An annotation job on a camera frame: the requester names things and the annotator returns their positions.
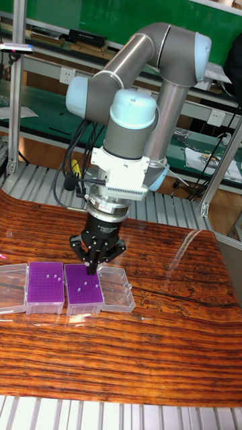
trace transparent plastic lid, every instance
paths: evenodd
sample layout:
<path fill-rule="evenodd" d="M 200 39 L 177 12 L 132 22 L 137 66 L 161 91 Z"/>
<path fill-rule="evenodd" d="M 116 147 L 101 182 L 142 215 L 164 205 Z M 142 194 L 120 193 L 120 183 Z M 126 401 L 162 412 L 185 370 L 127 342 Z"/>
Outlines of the transparent plastic lid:
<path fill-rule="evenodd" d="M 125 270 L 119 267 L 101 267 L 97 275 L 104 295 L 102 310 L 132 312 L 135 303 L 131 292 L 132 285 L 128 283 Z"/>
<path fill-rule="evenodd" d="M 27 264 L 0 266 L 0 314 L 24 312 Z"/>

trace cable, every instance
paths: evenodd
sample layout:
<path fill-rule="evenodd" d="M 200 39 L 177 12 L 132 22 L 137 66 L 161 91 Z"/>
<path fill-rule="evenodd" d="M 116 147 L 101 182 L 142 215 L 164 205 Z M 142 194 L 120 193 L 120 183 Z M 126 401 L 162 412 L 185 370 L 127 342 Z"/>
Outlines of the cable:
<path fill-rule="evenodd" d="M 201 178 L 202 178 L 202 176 L 203 176 L 203 174 L 204 174 L 204 172 L 205 172 L 205 170 L 206 170 L 206 168 L 207 168 L 207 166 L 208 166 L 208 164 L 209 164 L 209 162 L 210 162 L 211 158 L 213 157 L 214 153 L 216 152 L 217 148 L 219 147 L 220 143 L 222 142 L 223 137 L 224 137 L 224 136 L 225 136 L 225 134 L 227 133 L 227 131 L 228 131 L 229 127 L 230 127 L 230 126 L 231 126 L 231 124 L 232 124 L 232 121 L 234 120 L 234 118 L 235 118 L 235 116 L 237 115 L 237 113 L 239 112 L 239 110 L 240 110 L 240 106 L 238 106 L 238 107 L 237 107 L 237 109 L 235 110 L 235 113 L 233 114 L 233 116 L 232 116 L 232 118 L 231 118 L 231 120 L 230 120 L 230 122 L 229 122 L 229 125 L 226 127 L 225 131 L 220 135 L 220 139 L 219 139 L 219 141 L 218 141 L 217 145 L 215 146 L 215 148 L 213 149 L 212 153 L 210 154 L 210 156 L 209 156 L 209 158 L 208 158 L 208 161 L 206 162 L 206 164 L 205 164 L 205 166 L 204 166 L 203 171 L 201 172 L 201 174 L 200 174 L 199 178 L 197 179 L 197 182 L 194 184 L 194 186 L 193 186 L 192 190 L 190 191 L 190 193 L 189 193 L 188 197 L 186 198 L 187 200 L 194 200 L 194 198 L 197 198 L 197 197 L 199 197 L 199 196 L 200 196 L 200 194 L 201 194 L 201 193 L 199 193 L 199 196 L 197 196 L 197 195 L 196 195 L 196 194 L 197 194 L 197 191 L 200 189 L 200 187 L 196 188 L 196 186 L 198 185 L 199 181 L 201 180 Z M 202 187 L 203 187 L 203 186 L 205 186 L 205 189 L 206 189 L 206 187 L 208 186 L 209 181 L 210 181 L 211 179 L 212 179 L 212 176 L 211 176 L 209 179 L 207 179 L 203 184 L 201 184 L 201 186 L 202 186 Z"/>
<path fill-rule="evenodd" d="M 30 164 L 30 162 L 25 158 L 23 154 L 20 153 L 20 151 L 19 151 L 19 156 L 26 162 L 26 164 Z"/>
<path fill-rule="evenodd" d="M 76 131 L 74 132 L 74 135 L 71 139 L 71 142 L 65 152 L 65 156 L 63 159 L 63 175 L 66 177 L 67 174 L 65 173 L 65 164 L 66 164 L 66 160 L 67 157 L 69 157 L 69 154 L 72 153 L 73 149 L 75 148 L 75 146 L 77 145 L 79 139 L 81 138 L 82 134 L 84 133 L 84 131 L 86 130 L 86 128 L 88 127 L 88 125 L 90 124 L 90 122 L 88 122 L 87 120 L 83 120 L 80 122 L 80 124 L 78 125 Z"/>
<path fill-rule="evenodd" d="M 53 190 L 53 194 L 54 194 L 54 199 L 55 199 L 55 201 L 58 203 L 58 205 L 59 205 L 59 206 L 62 206 L 62 207 L 63 207 L 63 208 L 65 208 L 65 209 L 68 209 L 69 207 L 68 207 L 66 204 L 61 203 L 61 201 L 58 199 L 57 194 L 56 194 L 56 183 L 57 183 L 57 178 L 58 178 L 58 175 L 59 175 L 59 173 L 60 173 L 60 171 L 61 171 L 62 166 L 63 166 L 63 162 L 61 162 L 61 163 L 60 163 L 60 165 L 59 165 L 58 169 L 56 170 L 56 174 L 55 174 L 55 176 L 54 176 L 54 181 L 53 181 L 53 185 L 52 185 L 52 190 Z M 84 205 L 85 205 L 85 200 L 84 200 L 84 202 L 83 202 L 83 205 L 82 205 L 81 209 L 83 209 L 83 208 L 84 208 Z"/>
<path fill-rule="evenodd" d="M 90 124 L 91 124 L 90 121 L 83 120 L 78 125 L 78 127 L 77 127 L 76 131 L 74 132 L 74 135 L 73 135 L 73 137 L 71 139 L 71 142 L 70 142 L 70 144 L 69 144 L 69 146 L 68 146 L 68 148 L 67 148 L 67 150 L 65 152 L 64 159 L 61 162 L 61 164 L 58 167 L 58 169 L 56 170 L 56 174 L 54 176 L 54 181 L 53 181 L 53 185 L 52 185 L 54 199 L 56 200 L 56 202 L 58 203 L 59 206 L 62 206 L 65 209 L 69 209 L 70 207 L 68 207 L 67 205 L 63 204 L 59 200 L 59 198 L 58 198 L 58 196 L 56 194 L 56 183 L 57 183 L 58 175 L 61 172 L 61 170 L 63 170 L 63 175 L 64 175 L 65 178 L 67 178 L 68 175 L 72 175 L 72 174 L 73 174 L 73 177 L 75 178 L 75 174 L 73 173 L 73 167 L 75 165 L 71 166 L 71 154 L 72 154 L 74 148 L 76 147 L 79 139 L 83 135 L 84 131 L 87 129 L 88 125 L 90 125 Z M 82 169 L 81 169 L 81 178 L 78 178 L 78 183 L 81 184 L 82 194 L 81 194 L 80 187 L 77 184 L 77 188 L 79 187 L 79 197 L 83 198 L 83 205 L 81 207 L 81 210 L 84 208 L 84 205 L 85 205 L 84 196 L 85 196 L 86 193 L 85 193 L 84 183 L 85 182 L 96 183 L 96 184 L 99 184 L 99 185 L 105 185 L 106 184 L 106 182 L 103 181 L 103 180 L 101 180 L 101 179 L 85 179 L 84 178 L 85 174 L 86 174 L 86 171 L 88 169 L 88 166 L 86 167 L 88 156 L 91 153 L 96 140 L 98 139 L 99 135 L 101 134 L 102 130 L 104 129 L 104 126 L 103 126 L 101 128 L 101 130 L 99 131 L 99 133 L 97 135 L 95 135 L 95 130 L 97 128 L 97 124 L 94 124 L 94 123 L 92 123 L 92 124 L 93 124 L 93 130 L 91 131 L 91 134 L 89 135 L 89 138 L 88 138 L 88 141 L 87 141 L 87 144 L 86 144 L 86 147 L 85 147 L 83 166 L 82 166 Z M 69 165 L 69 173 L 66 173 L 66 171 L 65 171 L 66 162 L 68 162 L 68 165 Z"/>

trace workbench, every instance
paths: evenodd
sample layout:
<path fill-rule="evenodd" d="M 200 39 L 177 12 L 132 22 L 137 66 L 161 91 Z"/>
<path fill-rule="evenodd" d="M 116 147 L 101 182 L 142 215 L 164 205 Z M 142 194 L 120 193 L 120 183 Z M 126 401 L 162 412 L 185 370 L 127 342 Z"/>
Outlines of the workbench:
<path fill-rule="evenodd" d="M 78 263 L 85 215 L 0 191 L 1 264 Z M 127 220 L 130 314 L 1 315 L 1 393 L 176 406 L 241 406 L 242 312 L 215 236 Z"/>

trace yellow cable connector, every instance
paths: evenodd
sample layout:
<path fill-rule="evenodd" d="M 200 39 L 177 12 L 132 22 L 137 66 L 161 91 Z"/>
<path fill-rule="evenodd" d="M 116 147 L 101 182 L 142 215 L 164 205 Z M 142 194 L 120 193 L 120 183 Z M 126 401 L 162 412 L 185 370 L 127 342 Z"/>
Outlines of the yellow cable connector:
<path fill-rule="evenodd" d="M 81 170 L 80 170 L 80 167 L 78 166 L 77 160 L 71 160 L 71 166 L 72 166 L 73 173 L 76 173 L 78 177 L 81 177 Z"/>

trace green wall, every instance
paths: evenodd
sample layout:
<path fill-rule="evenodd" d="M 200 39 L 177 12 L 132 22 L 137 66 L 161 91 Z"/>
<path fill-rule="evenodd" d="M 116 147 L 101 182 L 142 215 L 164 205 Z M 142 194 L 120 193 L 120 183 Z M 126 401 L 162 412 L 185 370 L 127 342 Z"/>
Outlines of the green wall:
<path fill-rule="evenodd" d="M 12 12 L 13 0 L 0 0 Z M 54 26 L 103 34 L 124 44 L 139 28 L 167 22 L 212 39 L 210 61 L 224 65 L 232 41 L 242 32 L 242 16 L 188 0 L 28 0 L 27 17 Z"/>

